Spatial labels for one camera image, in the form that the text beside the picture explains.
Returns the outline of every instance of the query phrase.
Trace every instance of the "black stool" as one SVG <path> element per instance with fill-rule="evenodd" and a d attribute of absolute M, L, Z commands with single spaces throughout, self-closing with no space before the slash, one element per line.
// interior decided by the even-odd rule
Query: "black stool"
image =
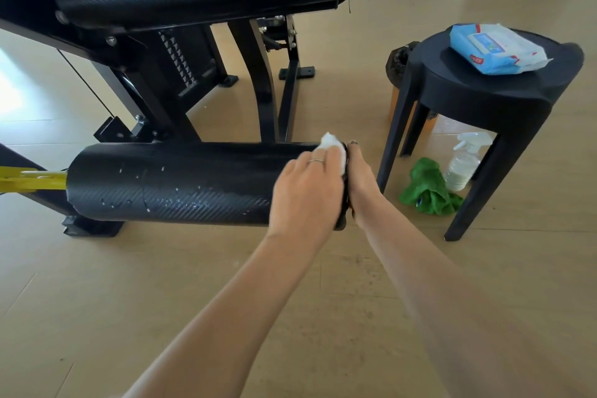
<path fill-rule="evenodd" d="M 408 58 L 377 175 L 382 192 L 415 101 L 400 156 L 412 154 L 430 110 L 497 133 L 474 173 L 466 200 L 444 235 L 446 241 L 462 237 L 583 66 L 583 51 L 577 44 L 517 32 L 542 46 L 553 60 L 538 71 L 486 76 L 450 48 L 449 29 L 422 41 Z"/>

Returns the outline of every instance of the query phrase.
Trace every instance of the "yellow bar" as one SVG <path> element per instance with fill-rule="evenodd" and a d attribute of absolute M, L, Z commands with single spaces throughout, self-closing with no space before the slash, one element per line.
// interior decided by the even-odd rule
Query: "yellow bar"
<path fill-rule="evenodd" d="M 0 192 L 23 193 L 42 189 L 65 190 L 66 172 L 0 167 Z"/>

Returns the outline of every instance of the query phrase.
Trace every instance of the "wet wipes package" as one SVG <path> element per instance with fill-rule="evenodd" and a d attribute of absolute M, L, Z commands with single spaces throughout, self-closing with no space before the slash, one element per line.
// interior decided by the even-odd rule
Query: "wet wipes package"
<path fill-rule="evenodd" d="M 541 46 L 500 24 L 454 25 L 450 46 L 483 74 L 520 74 L 552 60 Z"/>

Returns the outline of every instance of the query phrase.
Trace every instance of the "green cloth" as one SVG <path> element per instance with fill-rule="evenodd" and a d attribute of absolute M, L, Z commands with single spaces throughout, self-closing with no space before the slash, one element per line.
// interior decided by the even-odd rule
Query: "green cloth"
<path fill-rule="evenodd" d="M 405 205 L 416 206 L 417 211 L 425 214 L 440 216 L 452 214 L 462 205 L 464 199 L 446 189 L 444 176 L 436 161 L 422 157 L 414 164 L 410 176 L 410 185 L 399 197 Z"/>

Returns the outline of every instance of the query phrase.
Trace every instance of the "cable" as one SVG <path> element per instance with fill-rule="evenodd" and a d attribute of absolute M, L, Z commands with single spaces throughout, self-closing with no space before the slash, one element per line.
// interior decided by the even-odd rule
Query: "cable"
<path fill-rule="evenodd" d="M 85 85 L 87 85 L 87 88 L 89 88 L 89 90 L 91 91 L 91 93 L 94 94 L 94 96 L 97 98 L 97 100 L 101 103 L 101 105 L 108 111 L 108 113 L 110 114 L 110 116 L 114 117 L 114 114 L 112 113 L 112 111 L 108 108 L 108 106 L 106 104 L 104 104 L 104 102 L 100 99 L 99 96 L 97 96 L 97 93 L 95 93 L 93 91 L 93 89 L 90 87 L 89 84 L 87 84 L 87 81 L 85 79 L 83 79 L 83 76 L 81 76 L 81 74 L 79 73 L 79 71 L 77 71 L 77 69 L 73 66 L 73 64 L 68 60 L 68 58 L 66 58 L 66 56 L 62 53 L 62 51 L 60 49 L 56 49 L 58 51 L 58 53 L 60 55 L 62 55 L 62 58 L 64 60 L 66 60 L 66 63 L 68 63 L 71 68 L 73 69 L 73 71 L 76 72 L 77 76 L 79 76 L 81 78 L 81 80 L 85 83 Z"/>

